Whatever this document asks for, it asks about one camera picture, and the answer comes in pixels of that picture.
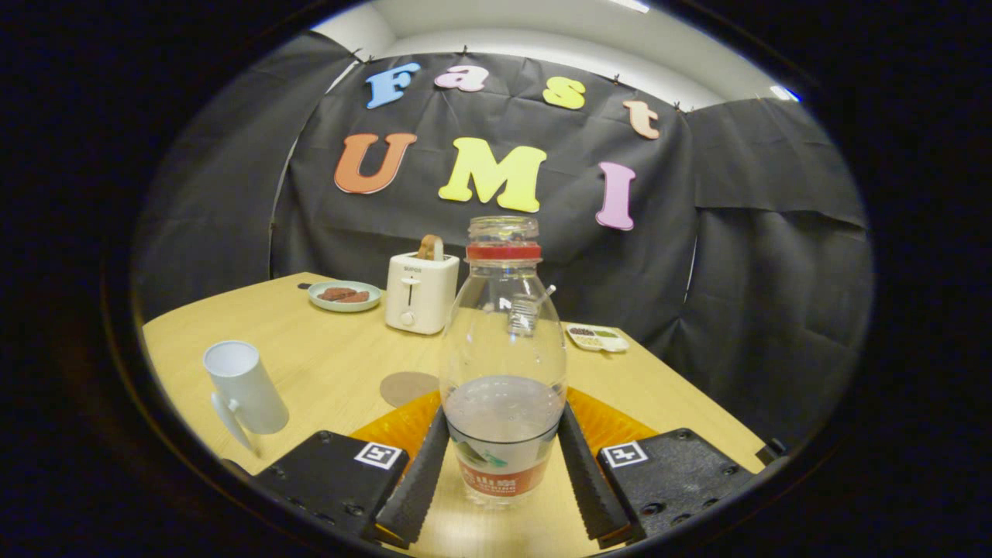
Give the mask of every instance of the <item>round coaster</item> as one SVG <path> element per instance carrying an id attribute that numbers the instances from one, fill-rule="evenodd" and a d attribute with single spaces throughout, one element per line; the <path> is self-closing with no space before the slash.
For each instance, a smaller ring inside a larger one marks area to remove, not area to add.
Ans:
<path id="1" fill-rule="evenodd" d="M 437 376 L 423 372 L 396 372 L 379 384 L 379 394 L 394 407 L 406 405 L 436 389 Z"/>

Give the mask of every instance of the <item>bread slice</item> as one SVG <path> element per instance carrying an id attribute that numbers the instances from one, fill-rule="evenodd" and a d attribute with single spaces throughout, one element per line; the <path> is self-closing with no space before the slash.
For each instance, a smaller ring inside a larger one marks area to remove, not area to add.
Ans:
<path id="1" fill-rule="evenodd" d="M 351 303 L 351 302 L 365 302 L 367 300 L 369 300 L 369 293 L 368 291 L 363 291 L 361 293 L 355 293 L 353 295 L 346 296 L 343 299 L 337 299 L 334 302 Z"/>
<path id="2" fill-rule="evenodd" d="M 334 302 L 345 297 L 349 297 L 357 292 L 358 291 L 347 287 L 330 287 L 316 297 L 328 302 Z"/>

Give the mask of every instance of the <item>white cup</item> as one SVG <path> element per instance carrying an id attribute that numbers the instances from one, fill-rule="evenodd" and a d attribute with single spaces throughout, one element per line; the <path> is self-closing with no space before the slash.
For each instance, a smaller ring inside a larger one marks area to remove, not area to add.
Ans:
<path id="1" fill-rule="evenodd" d="M 203 366 L 217 389 L 210 395 L 214 410 L 231 435 L 250 451 L 255 449 L 242 425 L 256 434 L 274 434 L 289 422 L 290 411 L 265 371 L 258 350 L 250 344 L 220 342 L 203 354 Z"/>

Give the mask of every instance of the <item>clear plastic bottle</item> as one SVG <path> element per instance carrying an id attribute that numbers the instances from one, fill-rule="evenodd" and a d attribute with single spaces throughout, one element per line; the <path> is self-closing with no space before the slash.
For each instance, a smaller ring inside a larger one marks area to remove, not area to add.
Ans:
<path id="1" fill-rule="evenodd" d="M 538 222 L 476 217 L 442 336 L 440 394 L 468 494 L 519 502 L 544 476 L 564 408 L 564 334 L 537 265 Z"/>

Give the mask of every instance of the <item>white toaster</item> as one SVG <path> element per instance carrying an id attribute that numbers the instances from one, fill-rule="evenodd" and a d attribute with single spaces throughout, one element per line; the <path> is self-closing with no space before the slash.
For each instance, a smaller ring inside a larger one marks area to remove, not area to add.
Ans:
<path id="1" fill-rule="evenodd" d="M 386 283 L 386 325 L 415 334 L 436 334 L 444 329 L 454 304 L 458 258 L 440 261 L 415 257 L 417 252 L 389 259 Z"/>

